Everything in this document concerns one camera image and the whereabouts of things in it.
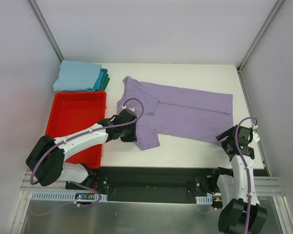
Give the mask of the purple t shirt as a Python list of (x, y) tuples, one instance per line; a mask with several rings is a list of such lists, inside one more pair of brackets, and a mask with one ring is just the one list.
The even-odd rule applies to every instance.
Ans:
[(142, 82), (127, 76), (117, 103), (135, 108), (136, 145), (160, 146), (159, 134), (220, 145), (216, 137), (233, 126), (233, 95)]

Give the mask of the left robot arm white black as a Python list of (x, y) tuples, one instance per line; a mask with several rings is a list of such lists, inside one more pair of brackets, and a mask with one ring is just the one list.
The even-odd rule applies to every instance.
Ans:
[(68, 159), (112, 140), (135, 142), (138, 118), (133, 108), (124, 107), (119, 114), (68, 136), (42, 136), (26, 159), (26, 165), (32, 172), (30, 184), (49, 186), (56, 181), (64, 181), (69, 189), (94, 189), (95, 174), (90, 167), (85, 163), (69, 163)]

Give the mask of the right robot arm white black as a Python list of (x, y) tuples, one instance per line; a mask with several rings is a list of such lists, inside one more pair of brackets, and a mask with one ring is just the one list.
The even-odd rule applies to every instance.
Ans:
[(216, 138), (232, 167), (230, 170), (216, 168), (210, 180), (211, 189), (221, 194), (223, 207), (218, 230), (225, 234), (258, 234), (267, 220), (267, 210), (260, 206), (255, 191), (255, 154), (249, 146), (252, 138), (252, 128), (238, 125)]

